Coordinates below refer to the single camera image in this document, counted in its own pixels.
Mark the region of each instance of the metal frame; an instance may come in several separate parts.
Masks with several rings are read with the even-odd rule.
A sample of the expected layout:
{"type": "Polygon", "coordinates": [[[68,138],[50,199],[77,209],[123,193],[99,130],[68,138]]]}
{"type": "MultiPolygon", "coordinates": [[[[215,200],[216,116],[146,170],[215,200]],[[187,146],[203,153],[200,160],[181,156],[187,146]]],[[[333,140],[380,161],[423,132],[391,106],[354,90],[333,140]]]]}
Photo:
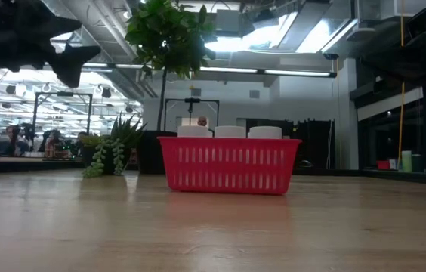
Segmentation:
{"type": "MultiPolygon", "coordinates": [[[[37,110],[39,109],[39,97],[43,94],[45,95],[57,95],[59,96],[60,92],[36,92],[35,93],[35,104],[33,106],[33,122],[32,122],[32,134],[34,135],[33,140],[35,140],[35,127],[36,127],[36,123],[37,123],[37,110]]],[[[73,95],[78,95],[78,96],[88,96],[89,97],[89,109],[88,109],[88,116],[87,116],[87,134],[89,134],[90,128],[91,128],[91,113],[92,113],[92,96],[93,94],[73,94],[73,95]]]]}
{"type": "MultiPolygon", "coordinates": [[[[165,99],[165,121],[162,123],[162,130],[165,131],[166,130],[166,118],[168,117],[168,111],[166,110],[168,108],[168,102],[169,101],[183,101],[185,103],[188,103],[185,101],[185,99],[176,99],[176,98],[166,98],[165,99]]],[[[216,126],[220,125],[220,101],[219,100],[203,100],[203,99],[199,99],[199,102],[213,102],[216,103],[216,126]]]]}

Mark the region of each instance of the pipe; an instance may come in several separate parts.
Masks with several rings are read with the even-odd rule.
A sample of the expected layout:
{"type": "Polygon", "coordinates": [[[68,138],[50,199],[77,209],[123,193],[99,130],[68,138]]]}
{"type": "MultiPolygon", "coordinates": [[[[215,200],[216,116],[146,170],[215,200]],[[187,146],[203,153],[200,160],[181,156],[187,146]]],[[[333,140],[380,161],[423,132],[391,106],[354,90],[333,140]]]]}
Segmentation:
{"type": "MultiPolygon", "coordinates": [[[[110,34],[114,37],[114,39],[117,41],[117,43],[121,46],[122,50],[133,60],[136,58],[136,54],[133,52],[131,46],[127,44],[127,42],[124,40],[124,37],[121,37],[119,33],[114,29],[113,25],[108,21],[106,16],[102,13],[102,11],[97,6],[97,3],[95,0],[89,0],[90,6],[94,9],[95,12],[97,12],[97,15],[99,15],[100,20],[102,20],[102,23],[106,28],[109,30],[110,34]]],[[[110,11],[108,7],[104,7],[104,11],[110,11]]]]}

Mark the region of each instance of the potted plant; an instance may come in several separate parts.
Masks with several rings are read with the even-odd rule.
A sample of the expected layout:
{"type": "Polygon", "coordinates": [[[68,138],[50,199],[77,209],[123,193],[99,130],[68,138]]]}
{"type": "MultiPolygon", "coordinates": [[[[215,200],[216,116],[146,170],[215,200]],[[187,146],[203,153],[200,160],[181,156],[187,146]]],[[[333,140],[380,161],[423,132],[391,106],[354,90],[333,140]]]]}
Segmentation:
{"type": "Polygon", "coordinates": [[[152,70],[162,70],[156,130],[145,131],[137,146],[139,169],[143,174],[165,173],[157,137],[177,135],[161,131],[168,73],[190,79],[201,66],[208,66],[205,56],[215,59],[215,52],[205,47],[205,43],[216,41],[213,25],[206,23],[206,7],[201,7],[198,16],[186,8],[188,6],[171,0],[148,0],[137,5],[128,21],[125,40],[137,49],[134,63],[142,64],[147,76],[152,75],[152,70]]]}
{"type": "Polygon", "coordinates": [[[139,121],[131,126],[133,118],[134,116],[123,122],[119,115],[110,136],[83,138],[84,162],[87,167],[84,170],[84,178],[95,178],[102,174],[122,174],[144,127],[139,127],[139,121]]]}

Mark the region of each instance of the red basket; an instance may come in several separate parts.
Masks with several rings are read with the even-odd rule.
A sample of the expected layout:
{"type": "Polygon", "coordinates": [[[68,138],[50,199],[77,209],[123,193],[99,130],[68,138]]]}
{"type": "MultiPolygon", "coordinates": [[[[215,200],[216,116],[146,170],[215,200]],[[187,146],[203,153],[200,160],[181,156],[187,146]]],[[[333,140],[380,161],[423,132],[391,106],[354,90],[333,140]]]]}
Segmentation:
{"type": "Polygon", "coordinates": [[[301,140],[158,137],[168,186],[205,193],[284,194],[301,140]]]}

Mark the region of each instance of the wooden table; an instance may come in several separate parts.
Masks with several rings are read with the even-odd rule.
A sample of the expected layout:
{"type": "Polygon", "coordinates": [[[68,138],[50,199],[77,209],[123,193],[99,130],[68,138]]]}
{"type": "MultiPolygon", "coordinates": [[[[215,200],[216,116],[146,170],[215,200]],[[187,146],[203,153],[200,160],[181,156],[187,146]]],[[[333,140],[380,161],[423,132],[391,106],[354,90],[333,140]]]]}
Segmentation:
{"type": "Polygon", "coordinates": [[[426,271],[426,185],[301,176],[248,196],[136,172],[0,175],[0,271],[426,271]]]}

